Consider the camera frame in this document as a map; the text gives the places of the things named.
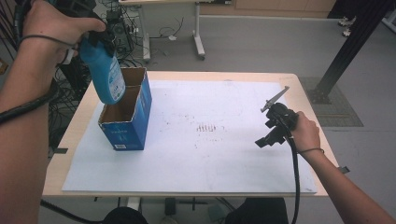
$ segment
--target hand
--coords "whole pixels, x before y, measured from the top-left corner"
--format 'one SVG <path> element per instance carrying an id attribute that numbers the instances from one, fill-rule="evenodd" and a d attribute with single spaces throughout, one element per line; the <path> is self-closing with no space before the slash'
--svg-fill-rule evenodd
<path id="1" fill-rule="evenodd" d="M 75 44 L 85 32 L 102 32 L 105 29 L 102 21 L 94 18 L 67 17 L 51 4 L 34 0 L 23 25 L 23 35 L 47 35 Z"/>
<path id="2" fill-rule="evenodd" d="M 303 112 L 297 112 L 299 115 L 297 126 L 291 134 L 299 152 L 310 148 L 320 148 L 319 128 L 317 124 L 308 119 Z"/>

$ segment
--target spray bottle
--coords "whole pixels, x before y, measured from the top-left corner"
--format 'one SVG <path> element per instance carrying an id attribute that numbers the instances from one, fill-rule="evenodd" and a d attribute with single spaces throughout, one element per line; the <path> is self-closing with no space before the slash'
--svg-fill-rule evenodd
<path id="1" fill-rule="evenodd" d="M 109 55 L 101 41 L 93 46 L 82 38 L 79 55 L 90 68 L 99 99 L 106 105 L 118 102 L 125 93 L 125 82 L 115 53 Z"/>

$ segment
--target floor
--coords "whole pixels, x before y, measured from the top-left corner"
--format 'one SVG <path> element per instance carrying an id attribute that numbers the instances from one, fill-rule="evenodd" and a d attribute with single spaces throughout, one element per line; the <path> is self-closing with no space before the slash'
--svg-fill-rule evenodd
<path id="1" fill-rule="evenodd" d="M 322 77 L 345 42 L 336 20 L 254 17 L 201 17 L 205 60 L 196 56 L 191 37 L 193 20 L 184 20 L 177 40 L 151 39 L 149 71 L 216 71 L 294 73 L 298 77 Z M 335 158 L 351 172 L 347 176 L 396 217 L 396 34 L 380 23 L 337 82 L 358 114 L 363 127 L 324 127 Z M 47 198 L 50 202 L 90 220 L 101 220 L 117 206 L 117 199 Z M 228 198 L 238 206 L 243 199 Z M 143 199 L 148 223 L 164 217 L 164 199 Z M 177 204 L 178 223 L 212 223 L 208 205 Z M 287 198 L 289 221 L 294 199 Z M 302 198 L 299 223 L 342 223 L 329 198 Z M 46 208 L 40 224 L 77 223 Z"/>

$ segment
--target metal stand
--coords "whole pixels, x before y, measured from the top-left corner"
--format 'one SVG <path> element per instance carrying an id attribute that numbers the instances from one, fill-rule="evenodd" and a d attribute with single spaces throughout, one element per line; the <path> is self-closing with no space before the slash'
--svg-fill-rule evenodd
<path id="1" fill-rule="evenodd" d="M 382 19 L 382 22 L 384 22 L 384 24 L 386 26 L 388 26 L 388 28 L 390 30 L 392 30 L 394 33 L 396 33 L 396 26 L 395 26 L 395 24 L 393 24 L 394 22 L 396 22 L 396 10 L 394 10 L 392 12 L 392 14 L 390 14 L 388 19 L 385 19 L 385 18 Z"/>
<path id="2" fill-rule="evenodd" d="M 199 11 L 200 5 L 199 2 L 195 3 L 195 30 L 192 31 L 195 40 L 195 46 L 197 47 L 198 55 L 202 60 L 205 59 L 205 51 L 204 46 L 202 45 L 201 37 L 199 36 Z"/>
<path id="3" fill-rule="evenodd" d="M 142 6 L 135 6 L 135 8 L 139 14 L 140 29 L 142 29 L 143 33 L 143 61 L 148 63 L 151 57 L 149 55 L 149 33 L 146 31 L 145 15 Z"/>
<path id="4" fill-rule="evenodd" d="M 340 51 L 338 51 L 319 84 L 314 90 L 308 91 L 308 97 L 311 103 L 330 103 L 328 95 L 332 87 L 334 87 L 337 80 L 343 75 L 375 27 L 384 18 L 391 3 L 392 0 L 376 0 L 368 3 L 364 12 L 355 21 L 351 35 L 347 38 Z"/>

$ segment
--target white paper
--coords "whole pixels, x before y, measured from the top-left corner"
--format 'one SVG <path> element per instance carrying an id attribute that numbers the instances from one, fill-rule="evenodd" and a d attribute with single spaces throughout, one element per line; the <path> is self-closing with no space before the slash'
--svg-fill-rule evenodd
<path id="1" fill-rule="evenodd" d="M 96 107 L 63 190 L 157 193 L 293 193 L 287 143 L 259 148 L 270 132 L 260 109 L 283 90 L 277 83 L 150 81 L 145 149 L 115 151 Z M 315 193 L 299 156 L 301 192 Z"/>

